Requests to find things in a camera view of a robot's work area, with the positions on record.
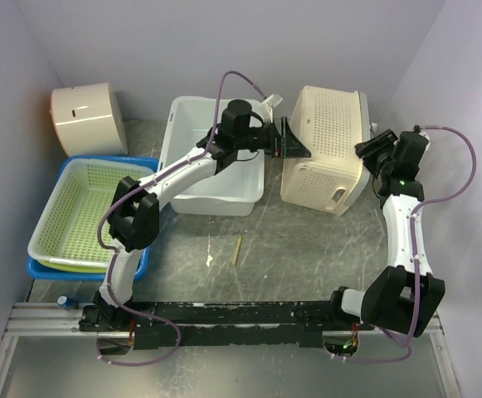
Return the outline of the green plastic tray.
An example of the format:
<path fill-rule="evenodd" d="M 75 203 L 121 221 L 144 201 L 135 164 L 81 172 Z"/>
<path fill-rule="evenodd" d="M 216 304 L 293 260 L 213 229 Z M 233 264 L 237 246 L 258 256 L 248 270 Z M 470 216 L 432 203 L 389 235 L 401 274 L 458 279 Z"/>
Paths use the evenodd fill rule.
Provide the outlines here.
<path fill-rule="evenodd" d="M 81 274 L 104 274 L 106 272 L 106 266 L 91 267 L 91 266 L 79 266 L 79 265 L 58 265 L 51 262 L 40 261 L 40 264 L 49 268 L 63 272 L 73 272 Z"/>

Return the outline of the large white plastic tub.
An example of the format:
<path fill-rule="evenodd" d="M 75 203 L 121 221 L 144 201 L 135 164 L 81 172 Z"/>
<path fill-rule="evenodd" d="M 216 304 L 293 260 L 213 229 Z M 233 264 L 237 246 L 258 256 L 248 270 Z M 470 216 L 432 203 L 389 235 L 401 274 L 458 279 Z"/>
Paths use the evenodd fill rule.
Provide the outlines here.
<path fill-rule="evenodd" d="M 163 137 L 159 169 L 187 155 L 204 138 L 215 113 L 214 99 L 198 96 L 176 98 Z M 265 155 L 242 150 L 238 160 L 216 176 L 189 187 L 170 201 L 180 214 L 248 216 L 264 193 Z"/>

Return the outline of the black base bar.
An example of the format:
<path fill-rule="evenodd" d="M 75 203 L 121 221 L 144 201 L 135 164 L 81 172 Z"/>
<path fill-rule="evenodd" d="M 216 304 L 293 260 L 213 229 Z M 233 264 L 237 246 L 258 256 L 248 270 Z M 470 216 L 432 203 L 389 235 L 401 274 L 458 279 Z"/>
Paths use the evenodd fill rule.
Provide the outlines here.
<path fill-rule="evenodd" d="M 175 323 L 182 347 L 280 345 L 319 348 L 335 332 L 348 336 L 357 317 L 347 315 L 329 301 L 237 303 L 137 302 L 138 316 L 116 310 L 106 317 L 94 305 L 83 309 L 82 332 L 123 332 L 134 338 L 134 348 L 172 347 L 175 330 L 160 318 Z"/>

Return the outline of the beige perforated laundry basket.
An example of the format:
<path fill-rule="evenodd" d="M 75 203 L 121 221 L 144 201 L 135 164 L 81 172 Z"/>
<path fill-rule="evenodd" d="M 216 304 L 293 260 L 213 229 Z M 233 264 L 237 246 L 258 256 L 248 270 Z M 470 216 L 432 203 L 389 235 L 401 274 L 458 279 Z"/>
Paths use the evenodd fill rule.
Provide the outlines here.
<path fill-rule="evenodd" d="M 341 216 L 367 185 L 369 172 L 355 145 L 371 138 L 367 96 L 306 85 L 289 120 L 309 158 L 284 160 L 283 201 Z"/>

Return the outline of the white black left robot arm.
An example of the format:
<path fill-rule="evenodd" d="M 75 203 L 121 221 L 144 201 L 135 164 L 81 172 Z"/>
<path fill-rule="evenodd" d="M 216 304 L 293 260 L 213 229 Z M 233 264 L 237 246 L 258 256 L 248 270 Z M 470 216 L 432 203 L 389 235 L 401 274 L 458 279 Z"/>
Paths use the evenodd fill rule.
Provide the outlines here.
<path fill-rule="evenodd" d="M 119 181 L 112 205 L 100 221 L 110 226 L 112 238 L 111 244 L 100 246 L 113 254 L 94 298 L 100 321 L 109 330 L 119 331 L 129 323 L 135 270 L 143 250 L 158 237 L 161 210 L 175 196 L 230 167 L 242 150 L 273 158 L 310 157 L 286 118 L 279 128 L 275 126 L 272 100 L 266 99 L 261 108 L 263 115 L 243 99 L 229 101 L 225 109 L 215 110 L 207 135 L 187 155 L 142 180 Z"/>

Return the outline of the small wooden stick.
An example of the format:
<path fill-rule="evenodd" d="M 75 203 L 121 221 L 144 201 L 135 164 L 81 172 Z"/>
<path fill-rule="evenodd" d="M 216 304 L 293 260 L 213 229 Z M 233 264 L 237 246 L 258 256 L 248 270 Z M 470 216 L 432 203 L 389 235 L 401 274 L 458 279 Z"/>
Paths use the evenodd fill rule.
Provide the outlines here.
<path fill-rule="evenodd" d="M 243 241 L 243 235 L 239 235 L 237 241 L 236 241 L 236 247 L 235 247 L 235 250 L 234 250 L 234 254 L 232 256 L 232 261 L 231 261 L 231 265 L 233 267 L 236 266 L 237 264 L 237 261 L 238 261 L 238 258 L 239 258 L 239 254 L 240 254 L 240 251 L 241 251 L 241 244 L 242 244 L 242 241 Z"/>

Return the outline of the cream cylindrical container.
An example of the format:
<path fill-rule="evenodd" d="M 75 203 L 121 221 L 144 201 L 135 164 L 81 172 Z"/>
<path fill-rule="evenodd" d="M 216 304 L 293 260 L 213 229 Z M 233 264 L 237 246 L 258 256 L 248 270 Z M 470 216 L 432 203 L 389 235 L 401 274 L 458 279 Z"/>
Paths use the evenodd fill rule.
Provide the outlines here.
<path fill-rule="evenodd" d="M 55 89 L 50 113 L 68 157 L 128 153 L 124 123 L 110 83 Z"/>

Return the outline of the small blue white bottle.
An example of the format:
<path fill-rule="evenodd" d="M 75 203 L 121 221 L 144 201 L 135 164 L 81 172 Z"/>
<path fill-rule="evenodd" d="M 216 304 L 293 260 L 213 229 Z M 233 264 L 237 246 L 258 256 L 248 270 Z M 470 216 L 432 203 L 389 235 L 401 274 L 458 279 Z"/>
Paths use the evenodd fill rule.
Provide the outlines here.
<path fill-rule="evenodd" d="M 65 310 L 72 310 L 75 308 L 75 301 L 65 295 L 61 295 L 57 301 L 57 305 Z"/>

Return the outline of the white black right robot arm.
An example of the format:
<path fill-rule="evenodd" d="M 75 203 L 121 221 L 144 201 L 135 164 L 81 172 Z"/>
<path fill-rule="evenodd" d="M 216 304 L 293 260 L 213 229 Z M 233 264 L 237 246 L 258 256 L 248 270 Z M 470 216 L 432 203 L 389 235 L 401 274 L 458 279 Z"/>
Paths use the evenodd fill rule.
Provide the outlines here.
<path fill-rule="evenodd" d="M 374 191 L 387 227 L 387 267 L 364 291 L 334 291 L 327 310 L 333 328 L 362 321 L 419 337 L 444 298 L 445 282 L 432 273 L 420 225 L 425 197 L 416 175 L 429 142 L 420 129 L 387 130 L 355 145 L 357 157 L 379 183 Z"/>

